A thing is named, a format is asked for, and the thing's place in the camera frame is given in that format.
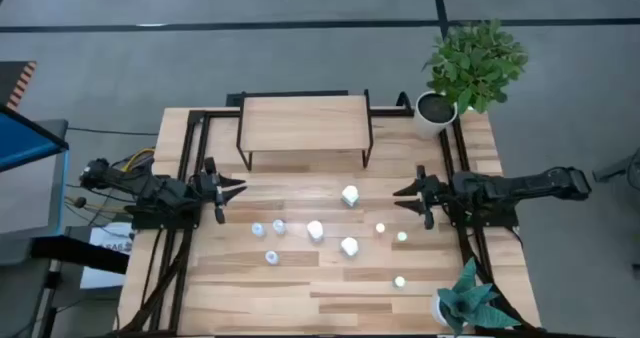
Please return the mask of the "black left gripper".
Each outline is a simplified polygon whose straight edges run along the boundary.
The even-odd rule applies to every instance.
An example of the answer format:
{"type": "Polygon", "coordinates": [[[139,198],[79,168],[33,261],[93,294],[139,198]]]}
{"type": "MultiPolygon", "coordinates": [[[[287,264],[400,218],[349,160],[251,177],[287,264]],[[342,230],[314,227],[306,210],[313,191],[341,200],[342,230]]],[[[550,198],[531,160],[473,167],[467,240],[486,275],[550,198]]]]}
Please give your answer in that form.
{"type": "Polygon", "coordinates": [[[218,224],[225,223],[223,206],[247,189],[246,186],[239,186],[245,184],[245,180],[227,178],[219,174],[213,157],[204,159],[203,170],[193,175],[192,183],[203,203],[215,205],[214,213],[218,224]],[[239,187],[222,191],[222,188],[233,186],[239,187]]]}

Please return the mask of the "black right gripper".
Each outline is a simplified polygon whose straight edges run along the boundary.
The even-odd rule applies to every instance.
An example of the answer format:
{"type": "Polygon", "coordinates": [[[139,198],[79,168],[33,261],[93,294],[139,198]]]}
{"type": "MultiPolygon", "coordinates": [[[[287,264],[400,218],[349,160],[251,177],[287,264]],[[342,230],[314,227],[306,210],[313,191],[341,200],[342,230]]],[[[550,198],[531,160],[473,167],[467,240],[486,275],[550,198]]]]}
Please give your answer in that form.
{"type": "Polygon", "coordinates": [[[436,175],[428,175],[423,165],[417,166],[417,179],[409,186],[393,193],[394,196],[420,196],[410,201],[395,201],[394,204],[424,216],[426,230],[434,228],[433,207],[447,208],[450,202],[448,185],[442,183],[436,175]]]}

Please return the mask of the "large white plant pot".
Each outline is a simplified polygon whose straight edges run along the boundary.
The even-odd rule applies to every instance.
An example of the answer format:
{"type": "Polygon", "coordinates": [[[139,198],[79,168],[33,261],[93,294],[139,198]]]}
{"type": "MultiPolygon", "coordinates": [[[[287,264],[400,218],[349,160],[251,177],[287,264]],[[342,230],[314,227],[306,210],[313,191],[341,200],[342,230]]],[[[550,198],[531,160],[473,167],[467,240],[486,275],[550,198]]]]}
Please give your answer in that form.
{"type": "Polygon", "coordinates": [[[456,103],[435,91],[422,93],[416,100],[413,123],[417,135],[431,139],[448,127],[458,116],[456,103]]]}

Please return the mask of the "small white plant pot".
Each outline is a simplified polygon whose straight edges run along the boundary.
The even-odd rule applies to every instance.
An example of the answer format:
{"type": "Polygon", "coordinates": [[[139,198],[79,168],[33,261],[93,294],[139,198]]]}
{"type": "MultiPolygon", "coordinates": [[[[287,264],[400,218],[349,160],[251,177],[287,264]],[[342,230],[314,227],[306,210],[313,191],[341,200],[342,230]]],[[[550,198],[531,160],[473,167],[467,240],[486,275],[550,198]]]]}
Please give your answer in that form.
{"type": "Polygon", "coordinates": [[[434,294],[431,299],[431,315],[440,325],[447,326],[448,323],[441,312],[440,303],[440,297],[437,294],[434,294]]]}

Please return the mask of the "teal broad-leaf plant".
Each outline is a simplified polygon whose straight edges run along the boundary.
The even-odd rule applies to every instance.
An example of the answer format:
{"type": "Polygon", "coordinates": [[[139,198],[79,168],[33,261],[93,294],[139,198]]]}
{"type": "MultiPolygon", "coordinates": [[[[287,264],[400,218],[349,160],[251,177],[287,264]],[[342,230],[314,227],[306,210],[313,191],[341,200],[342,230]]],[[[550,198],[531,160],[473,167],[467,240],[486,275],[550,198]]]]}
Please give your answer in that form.
{"type": "Polygon", "coordinates": [[[505,312],[490,305],[500,295],[493,291],[494,285],[476,282],[477,266],[473,258],[464,265],[452,288],[439,288],[440,309],[455,336],[463,333],[466,325],[483,328],[508,328],[520,322],[505,312]]]}

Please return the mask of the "white printed paper sheet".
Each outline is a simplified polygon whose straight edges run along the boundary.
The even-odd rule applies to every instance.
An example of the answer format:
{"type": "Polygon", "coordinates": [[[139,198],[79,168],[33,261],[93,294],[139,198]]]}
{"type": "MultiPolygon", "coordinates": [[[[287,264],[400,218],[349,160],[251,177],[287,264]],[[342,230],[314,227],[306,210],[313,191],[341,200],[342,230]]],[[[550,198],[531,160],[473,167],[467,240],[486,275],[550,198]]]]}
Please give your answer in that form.
{"type": "MultiPolygon", "coordinates": [[[[103,228],[93,228],[89,243],[127,256],[133,246],[133,229],[130,223],[109,223],[103,228]]],[[[81,289],[98,289],[122,286],[125,275],[84,267],[80,280],[81,289]]]]}

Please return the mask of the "leafy green plant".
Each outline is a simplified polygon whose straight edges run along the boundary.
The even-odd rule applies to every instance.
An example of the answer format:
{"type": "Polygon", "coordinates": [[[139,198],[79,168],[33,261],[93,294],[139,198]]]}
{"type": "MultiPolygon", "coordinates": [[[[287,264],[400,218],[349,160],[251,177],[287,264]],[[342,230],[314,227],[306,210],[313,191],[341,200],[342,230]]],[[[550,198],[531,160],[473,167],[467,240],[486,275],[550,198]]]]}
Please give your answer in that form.
{"type": "Polygon", "coordinates": [[[508,100],[506,87],[525,72],[529,55],[499,20],[455,26],[434,44],[425,62],[427,86],[445,96],[459,113],[485,113],[508,100]]]}

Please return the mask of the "black flat bar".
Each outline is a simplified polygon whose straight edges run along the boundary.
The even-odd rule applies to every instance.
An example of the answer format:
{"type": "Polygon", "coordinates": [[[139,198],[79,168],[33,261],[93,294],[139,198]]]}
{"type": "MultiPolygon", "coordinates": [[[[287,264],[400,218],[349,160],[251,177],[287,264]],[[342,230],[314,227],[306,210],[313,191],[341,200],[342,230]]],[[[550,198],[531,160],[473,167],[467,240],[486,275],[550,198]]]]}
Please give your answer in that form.
{"type": "Polygon", "coordinates": [[[54,259],[112,273],[125,274],[129,256],[102,246],[67,237],[37,237],[31,240],[32,258],[54,259]]]}

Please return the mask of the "blue screen monitor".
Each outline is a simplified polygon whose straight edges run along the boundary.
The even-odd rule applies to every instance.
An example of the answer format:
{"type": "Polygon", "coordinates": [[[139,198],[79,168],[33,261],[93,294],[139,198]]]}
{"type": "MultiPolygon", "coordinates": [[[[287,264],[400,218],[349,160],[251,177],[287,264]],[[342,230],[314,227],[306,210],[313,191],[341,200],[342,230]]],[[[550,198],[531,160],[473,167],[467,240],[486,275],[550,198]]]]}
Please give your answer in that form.
{"type": "Polygon", "coordinates": [[[0,106],[0,173],[67,151],[68,127],[65,119],[34,122],[0,106]]]}

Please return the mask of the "black orange striped mat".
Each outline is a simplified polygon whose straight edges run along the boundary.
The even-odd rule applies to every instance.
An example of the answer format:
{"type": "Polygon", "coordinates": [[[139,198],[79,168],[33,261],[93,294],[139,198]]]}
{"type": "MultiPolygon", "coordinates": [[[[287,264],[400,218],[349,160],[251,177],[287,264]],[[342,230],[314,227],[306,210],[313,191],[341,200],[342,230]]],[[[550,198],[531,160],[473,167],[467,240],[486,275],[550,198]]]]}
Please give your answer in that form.
{"type": "Polygon", "coordinates": [[[0,106],[18,110],[36,67],[35,61],[0,61],[0,106]]]}

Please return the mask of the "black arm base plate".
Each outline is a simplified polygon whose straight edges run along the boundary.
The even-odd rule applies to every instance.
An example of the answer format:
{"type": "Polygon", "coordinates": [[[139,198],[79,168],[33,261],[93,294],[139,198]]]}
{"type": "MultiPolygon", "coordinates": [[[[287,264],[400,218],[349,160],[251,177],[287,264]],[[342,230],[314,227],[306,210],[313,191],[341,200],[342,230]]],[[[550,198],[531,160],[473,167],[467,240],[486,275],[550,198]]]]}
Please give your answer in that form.
{"type": "Polygon", "coordinates": [[[200,217],[195,210],[176,210],[156,206],[125,206],[132,216],[134,230],[190,229],[199,225],[200,217]]]}
{"type": "Polygon", "coordinates": [[[512,206],[485,205],[461,208],[455,205],[452,213],[457,213],[467,226],[513,228],[519,225],[515,208],[512,206]]]}

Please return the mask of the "wooden shelf with black frame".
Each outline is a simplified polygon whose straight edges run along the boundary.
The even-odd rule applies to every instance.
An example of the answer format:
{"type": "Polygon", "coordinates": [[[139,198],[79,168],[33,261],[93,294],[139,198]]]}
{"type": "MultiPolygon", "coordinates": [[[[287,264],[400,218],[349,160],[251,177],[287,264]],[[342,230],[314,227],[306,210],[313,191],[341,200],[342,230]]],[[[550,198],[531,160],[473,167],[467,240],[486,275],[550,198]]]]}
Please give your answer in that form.
{"type": "Polygon", "coordinates": [[[256,152],[359,151],[374,146],[370,95],[343,91],[239,93],[236,147],[247,170],[256,152]]]}

